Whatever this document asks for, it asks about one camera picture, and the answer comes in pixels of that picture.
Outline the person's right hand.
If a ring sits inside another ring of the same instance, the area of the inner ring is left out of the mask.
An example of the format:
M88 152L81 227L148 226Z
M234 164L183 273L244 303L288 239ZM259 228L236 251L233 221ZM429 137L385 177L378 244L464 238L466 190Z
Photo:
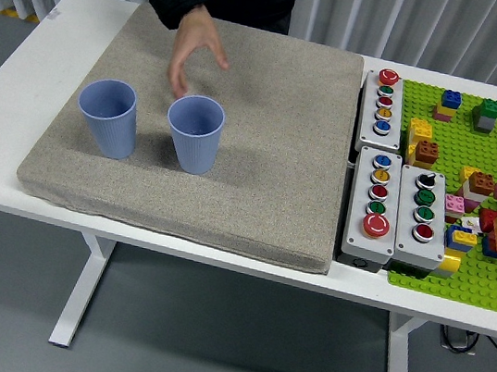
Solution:
M168 64L168 82L173 95L178 99L188 92L185 63L197 49L209 49L223 70L229 61L219 38L217 26L205 5L195 6L180 20Z

